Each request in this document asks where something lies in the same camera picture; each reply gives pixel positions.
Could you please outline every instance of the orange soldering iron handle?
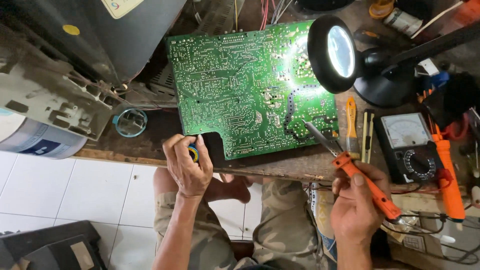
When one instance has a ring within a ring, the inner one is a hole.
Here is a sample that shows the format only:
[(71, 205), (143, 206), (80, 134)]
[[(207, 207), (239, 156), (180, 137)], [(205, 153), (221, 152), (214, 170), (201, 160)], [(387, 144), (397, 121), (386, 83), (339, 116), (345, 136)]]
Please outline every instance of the orange soldering iron handle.
[[(462, 195), (458, 189), (455, 171), (450, 157), (450, 141), (439, 140), (435, 141), (437, 144), (437, 152), (444, 164), (444, 168), (449, 170), (452, 176), (452, 183), (447, 188), (442, 189), (442, 197), (444, 200), (445, 213), (455, 220), (455, 222), (462, 222), (465, 219), (465, 209), (463, 208)], [(446, 178), (439, 179), (440, 188), (447, 186), (449, 181)]]
[(363, 176), (363, 178), (367, 180), (368, 187), (372, 191), (373, 202), (385, 214), (387, 219), (390, 221), (396, 221), (400, 218), (402, 210), (400, 210), (400, 208), (398, 208), (390, 199), (388, 199), (385, 193), (353, 164), (348, 152), (345, 151), (338, 155), (333, 160), (332, 164), (337, 168), (343, 169), (350, 177), (356, 173)]

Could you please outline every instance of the hand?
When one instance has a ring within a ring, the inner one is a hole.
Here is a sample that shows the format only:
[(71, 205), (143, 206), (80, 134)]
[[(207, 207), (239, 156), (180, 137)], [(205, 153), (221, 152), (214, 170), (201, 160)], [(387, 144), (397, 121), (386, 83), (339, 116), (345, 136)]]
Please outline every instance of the hand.
[(179, 186), (178, 195), (200, 200), (212, 179), (213, 165), (202, 135), (197, 136), (195, 143), (199, 160), (193, 162), (187, 148), (193, 142), (195, 137), (176, 134), (163, 143), (163, 151), (168, 171)]
[[(367, 163), (354, 163), (391, 199), (390, 185), (384, 172)], [(369, 246), (385, 215), (373, 204), (372, 192), (360, 174), (355, 174), (350, 179), (339, 169), (334, 176), (336, 179), (332, 190), (339, 197), (333, 205), (330, 222), (335, 239), (337, 242), (348, 241), (353, 245)]]

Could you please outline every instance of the camouflage shorts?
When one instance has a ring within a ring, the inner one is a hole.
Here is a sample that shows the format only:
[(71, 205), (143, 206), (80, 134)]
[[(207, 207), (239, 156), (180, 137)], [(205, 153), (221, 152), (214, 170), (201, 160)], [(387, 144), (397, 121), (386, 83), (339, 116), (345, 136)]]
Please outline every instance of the camouflage shorts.
[[(176, 192), (158, 195), (154, 230), (159, 245), (167, 231)], [(236, 261), (230, 239), (215, 213), (204, 201), (193, 226), (188, 269), (232, 270), (256, 264), (277, 269), (313, 270), (336, 268), (323, 256), (318, 231), (301, 183), (275, 180), (262, 186), (262, 218), (253, 231), (252, 258)]]

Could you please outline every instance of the multimeter dial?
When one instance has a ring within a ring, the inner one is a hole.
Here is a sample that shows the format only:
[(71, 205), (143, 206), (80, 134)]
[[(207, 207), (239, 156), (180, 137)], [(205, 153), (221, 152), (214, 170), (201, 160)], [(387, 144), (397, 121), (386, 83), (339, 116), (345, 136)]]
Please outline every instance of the multimeter dial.
[(428, 180), (435, 176), (437, 170), (435, 159), (425, 155), (421, 151), (415, 151), (413, 149), (406, 151), (403, 161), (407, 171), (422, 180)]

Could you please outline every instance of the yellow round sticker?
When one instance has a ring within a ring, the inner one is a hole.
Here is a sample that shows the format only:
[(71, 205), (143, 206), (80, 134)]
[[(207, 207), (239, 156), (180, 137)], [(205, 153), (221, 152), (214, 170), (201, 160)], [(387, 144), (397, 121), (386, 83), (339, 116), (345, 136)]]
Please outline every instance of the yellow round sticker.
[(63, 30), (65, 32), (67, 32), (68, 34), (70, 35), (74, 35), (74, 36), (77, 36), (80, 34), (80, 30), (78, 29), (78, 27), (76, 26), (73, 26), (73, 25), (64, 25), (63, 27)]

